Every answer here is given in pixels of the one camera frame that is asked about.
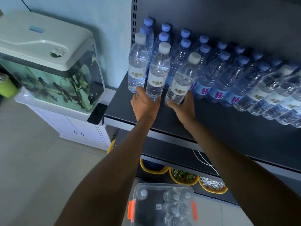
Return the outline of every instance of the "hand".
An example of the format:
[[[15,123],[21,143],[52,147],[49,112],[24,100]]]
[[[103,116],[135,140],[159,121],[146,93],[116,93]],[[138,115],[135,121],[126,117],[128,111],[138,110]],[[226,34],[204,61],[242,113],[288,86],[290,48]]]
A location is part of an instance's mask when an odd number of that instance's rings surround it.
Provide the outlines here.
[[[190,122],[194,122],[196,120],[193,96],[190,91],[187,92],[183,104],[178,105],[173,101],[168,101],[167,104],[175,111],[175,114],[177,114],[177,117],[186,129]]]
[[[137,93],[133,95],[131,105],[137,121],[141,118],[146,118],[154,122],[160,107],[161,95],[159,95],[155,101],[152,101],[145,93],[143,87],[139,86],[136,89]]]

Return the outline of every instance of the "black smartphone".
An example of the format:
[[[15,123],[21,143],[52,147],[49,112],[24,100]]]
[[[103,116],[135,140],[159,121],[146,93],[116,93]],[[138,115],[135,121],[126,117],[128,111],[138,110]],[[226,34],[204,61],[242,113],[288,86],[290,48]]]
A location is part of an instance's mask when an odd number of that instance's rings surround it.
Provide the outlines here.
[[[107,107],[107,105],[98,103],[93,112],[91,113],[90,117],[88,118],[88,122],[95,125],[99,125]]]

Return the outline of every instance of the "aquarium lid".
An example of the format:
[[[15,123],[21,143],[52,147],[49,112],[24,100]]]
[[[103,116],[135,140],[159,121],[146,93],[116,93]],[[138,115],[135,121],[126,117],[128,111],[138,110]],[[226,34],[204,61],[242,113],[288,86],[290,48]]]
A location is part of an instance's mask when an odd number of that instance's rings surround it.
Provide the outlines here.
[[[69,70],[94,43],[88,29],[30,11],[0,17],[0,52],[36,64]]]

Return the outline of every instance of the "person's right hand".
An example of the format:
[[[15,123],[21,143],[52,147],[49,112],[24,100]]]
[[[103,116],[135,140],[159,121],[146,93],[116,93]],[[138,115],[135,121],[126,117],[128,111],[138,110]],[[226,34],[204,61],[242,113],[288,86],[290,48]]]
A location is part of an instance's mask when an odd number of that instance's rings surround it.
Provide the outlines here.
[[[175,111],[185,128],[195,121],[194,102],[190,91],[187,92],[183,104],[178,105],[173,101],[168,101],[167,104]]]

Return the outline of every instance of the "yellow rim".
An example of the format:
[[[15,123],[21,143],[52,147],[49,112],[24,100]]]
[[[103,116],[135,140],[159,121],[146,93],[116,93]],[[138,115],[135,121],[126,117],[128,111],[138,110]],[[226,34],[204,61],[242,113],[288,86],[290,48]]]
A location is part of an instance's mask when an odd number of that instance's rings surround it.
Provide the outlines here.
[[[114,148],[114,143],[115,143],[115,140],[116,140],[116,139],[114,139],[114,140],[111,142],[111,144],[110,144],[110,146],[109,146],[109,149],[108,149],[108,152],[107,152],[107,154],[109,154],[109,153],[110,153],[110,151],[112,151],[112,150],[113,150],[113,148]]]
[[[167,167],[167,166],[164,166],[161,170],[159,171],[153,171],[153,170],[150,170],[148,168],[146,168],[143,164],[143,159],[140,159],[140,166],[142,167],[142,169],[148,173],[151,173],[151,174],[154,174],[154,175],[162,175],[164,173],[166,173],[168,171],[168,169],[170,167]]]
[[[213,193],[213,194],[224,194],[224,193],[226,193],[226,192],[228,191],[228,187],[227,187],[227,186],[225,186],[222,190],[212,190],[212,189],[208,189],[207,187],[205,187],[205,186],[202,184],[201,178],[200,178],[200,177],[199,177],[198,181],[199,181],[201,187],[202,187],[204,190],[206,190],[206,191],[208,191],[208,192],[210,192],[210,193]]]
[[[171,167],[170,167],[168,170],[169,170],[169,175],[170,175],[171,179],[172,179],[175,183],[178,183],[178,184],[180,184],[180,185],[189,185],[189,186],[193,186],[193,185],[195,185],[195,184],[198,182],[198,180],[200,179],[199,176],[196,176],[196,177],[195,177],[195,180],[192,181],[192,182],[190,182],[190,183],[180,182],[180,181],[176,180],[176,179],[173,177],[173,175],[171,174]]]

